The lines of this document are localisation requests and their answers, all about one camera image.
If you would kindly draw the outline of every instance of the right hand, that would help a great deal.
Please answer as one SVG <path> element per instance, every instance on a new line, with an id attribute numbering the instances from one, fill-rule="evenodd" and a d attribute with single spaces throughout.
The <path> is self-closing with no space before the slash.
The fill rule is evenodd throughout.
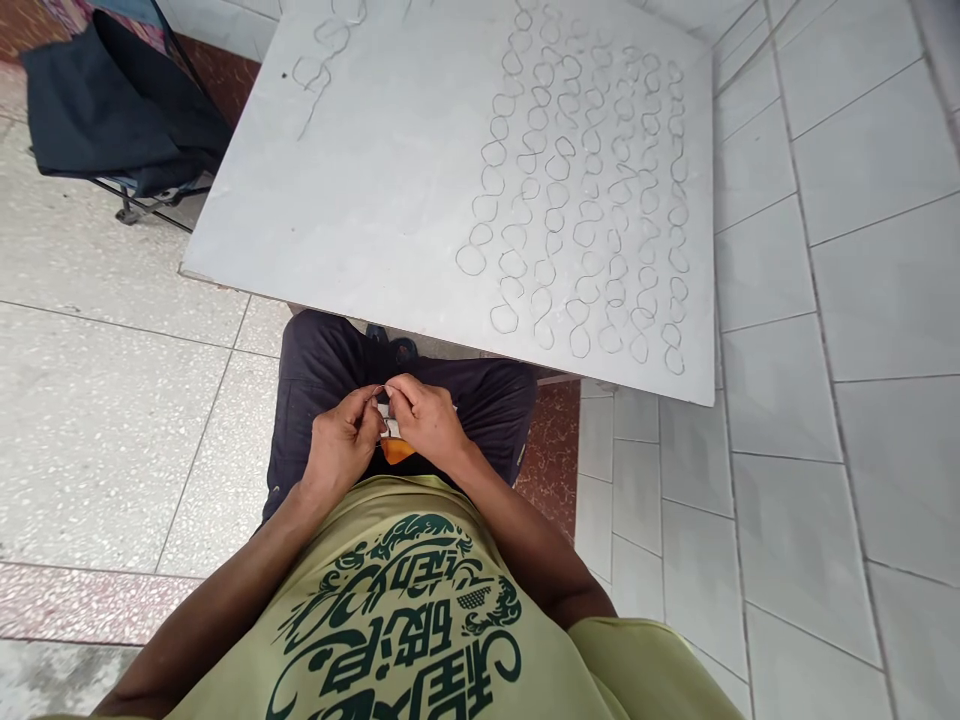
<path id="1" fill-rule="evenodd" d="M 440 470 L 452 472 L 472 443 L 463 432 L 450 392 L 424 385 L 407 373 L 387 380 L 384 389 L 400 436 Z"/>

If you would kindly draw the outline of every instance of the forearm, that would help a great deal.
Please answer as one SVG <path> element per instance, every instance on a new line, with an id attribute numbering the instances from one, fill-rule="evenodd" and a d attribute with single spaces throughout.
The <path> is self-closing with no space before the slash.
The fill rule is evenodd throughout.
<path id="1" fill-rule="evenodd" d="M 448 473 L 483 516 L 517 582 L 561 627 L 586 616 L 616 616 L 566 538 L 503 482 L 475 445 Z"/>
<path id="2" fill-rule="evenodd" d="M 97 715 L 161 718 L 253 626 L 338 497 L 296 485 L 273 517 L 160 626 Z"/>

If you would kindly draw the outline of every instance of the green t-shirt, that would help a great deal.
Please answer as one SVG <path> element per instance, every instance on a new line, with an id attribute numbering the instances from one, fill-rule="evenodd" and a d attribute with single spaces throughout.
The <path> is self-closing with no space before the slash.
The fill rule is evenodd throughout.
<path id="1" fill-rule="evenodd" d="M 168 717 L 741 716 L 666 626 L 593 618 L 564 632 L 466 498 L 434 477 L 379 477 L 346 496 Z"/>

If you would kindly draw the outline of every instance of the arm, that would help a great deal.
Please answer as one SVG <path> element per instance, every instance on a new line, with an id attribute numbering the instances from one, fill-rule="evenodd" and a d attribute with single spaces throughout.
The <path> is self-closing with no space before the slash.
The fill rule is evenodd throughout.
<path id="1" fill-rule="evenodd" d="M 304 546 L 366 468 L 383 429 L 377 386 L 313 423 L 303 479 L 247 544 L 160 626 L 94 715 L 162 718 L 253 627 Z"/>
<path id="2" fill-rule="evenodd" d="M 460 427 L 450 393 L 410 375 L 387 382 L 400 434 L 457 483 L 486 521 L 510 572 L 564 630 L 616 617 L 610 598 L 560 532 L 503 482 Z"/>

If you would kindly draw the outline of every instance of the orange object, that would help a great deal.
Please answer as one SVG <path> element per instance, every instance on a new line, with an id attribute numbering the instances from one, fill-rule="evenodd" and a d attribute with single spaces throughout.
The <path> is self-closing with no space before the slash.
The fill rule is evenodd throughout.
<path id="1" fill-rule="evenodd" d="M 400 438 L 380 438 L 380 447 L 383 448 L 383 455 L 391 465 L 406 460 L 416 452 L 410 443 Z"/>

